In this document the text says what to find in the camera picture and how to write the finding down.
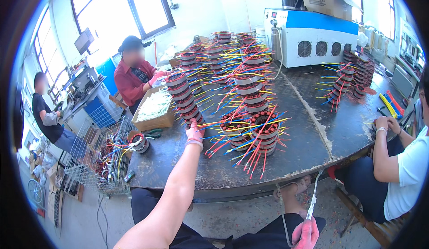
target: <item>worker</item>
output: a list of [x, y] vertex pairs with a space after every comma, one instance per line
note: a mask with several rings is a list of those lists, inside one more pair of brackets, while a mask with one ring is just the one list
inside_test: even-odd
[[[423, 90], [423, 82], [419, 82], [419, 98], [414, 103], [413, 110], [413, 124], [412, 124], [412, 132], [411, 136], [416, 138], [417, 135], [421, 132], [425, 123], [423, 122], [423, 107], [422, 107], [422, 97], [424, 96]], [[389, 152], [389, 156], [394, 156], [402, 153], [404, 151], [404, 147], [402, 145], [401, 139], [399, 136], [395, 136], [392, 140], [387, 143], [387, 151]]]
[[169, 71], [157, 71], [145, 60], [142, 41], [136, 36], [128, 36], [122, 42], [118, 52], [122, 59], [115, 69], [116, 87], [134, 114], [146, 91], [160, 77], [169, 75]]
[[[158, 193], [144, 188], [131, 190], [132, 218], [135, 225], [122, 236], [114, 246], [115, 249], [216, 248], [183, 224], [183, 218], [194, 195], [204, 130], [199, 130], [195, 119], [192, 119], [186, 135], [188, 140], [185, 150], [171, 171], [164, 192]], [[289, 239], [293, 244], [298, 244], [295, 247], [297, 249], [313, 248], [326, 223], [323, 218], [303, 220], [307, 212], [300, 207], [295, 194], [305, 191], [310, 181], [310, 177], [306, 176], [280, 190], [285, 205], [286, 225], [290, 230]], [[233, 241], [231, 236], [225, 248], [288, 248], [282, 217], [278, 217], [256, 234], [246, 234]]]
[[34, 76], [33, 116], [42, 133], [52, 144], [70, 153], [72, 157], [82, 158], [85, 155], [86, 143], [77, 135], [64, 127], [58, 121], [64, 116], [64, 111], [52, 111], [43, 99], [48, 92], [48, 78], [43, 72]]
[[423, 106], [422, 101], [425, 96], [425, 92], [423, 89], [423, 81], [419, 82], [419, 99], [414, 103], [414, 122], [412, 126], [412, 137], [416, 138], [416, 136], [421, 132], [425, 123], [423, 121]]
[[[423, 122], [417, 138], [403, 130], [396, 119], [379, 117], [375, 121], [373, 158], [357, 159], [349, 166], [330, 167], [330, 177], [344, 184], [355, 195], [369, 221], [384, 223], [410, 211], [415, 205], [425, 180], [429, 163], [429, 71], [422, 76]], [[404, 152], [389, 156], [386, 145], [387, 129], [400, 137]]]

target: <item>computer monitor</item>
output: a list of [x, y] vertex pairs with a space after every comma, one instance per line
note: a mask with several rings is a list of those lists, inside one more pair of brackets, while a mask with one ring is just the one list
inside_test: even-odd
[[89, 31], [89, 28], [86, 28], [82, 32], [82, 34], [78, 37], [78, 39], [75, 41], [75, 46], [78, 49], [79, 53], [82, 55], [88, 49], [88, 47], [91, 45], [93, 41], [94, 41], [94, 37]]

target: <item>concrete floor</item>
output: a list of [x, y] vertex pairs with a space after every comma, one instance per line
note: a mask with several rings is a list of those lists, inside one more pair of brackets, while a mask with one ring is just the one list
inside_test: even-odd
[[[327, 224], [315, 248], [380, 248], [379, 243], [360, 224], [352, 226], [343, 238], [339, 237], [350, 213], [334, 193], [338, 185], [329, 178], [319, 183], [314, 215], [324, 217]], [[314, 185], [311, 185], [308, 192], [299, 196], [304, 206], [308, 206], [313, 188]], [[55, 229], [48, 218], [39, 216], [41, 225], [58, 248], [105, 248], [96, 218], [98, 197], [98, 193], [88, 189], [84, 191], [82, 203], [66, 196], [61, 230]], [[130, 200], [126, 196], [113, 196], [110, 200], [104, 198], [102, 207], [109, 223], [108, 245], [112, 248], [133, 226]], [[269, 196], [249, 201], [195, 204], [192, 212], [186, 214], [184, 222], [205, 237], [227, 238], [234, 235], [237, 238], [259, 231], [279, 215], [280, 204]], [[101, 211], [99, 221], [104, 233], [106, 222]]]

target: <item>black t-shirt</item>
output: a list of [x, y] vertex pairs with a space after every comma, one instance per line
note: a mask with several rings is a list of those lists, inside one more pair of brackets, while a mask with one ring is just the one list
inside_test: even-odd
[[136, 68], [131, 68], [131, 72], [137, 76], [137, 78], [139, 78], [142, 83], [147, 83], [149, 81], [149, 77], [146, 75], [146, 73], [144, 73], [143, 71], [136, 69]]
[[57, 125], [45, 126], [40, 118], [40, 112], [46, 111], [46, 113], [52, 112], [48, 105], [46, 105], [43, 97], [38, 94], [33, 94], [33, 116], [36, 120], [37, 125], [39, 126], [42, 133], [51, 141], [55, 143], [61, 136], [64, 131], [64, 127], [62, 127], [59, 123]]

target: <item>woman in red shirt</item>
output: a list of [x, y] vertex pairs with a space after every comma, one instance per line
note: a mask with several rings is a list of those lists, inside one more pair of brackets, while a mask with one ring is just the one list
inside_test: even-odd
[[118, 52], [122, 59], [115, 69], [115, 84], [126, 104], [134, 115], [146, 91], [168, 71], [157, 71], [145, 60], [142, 41], [136, 36], [128, 36]]

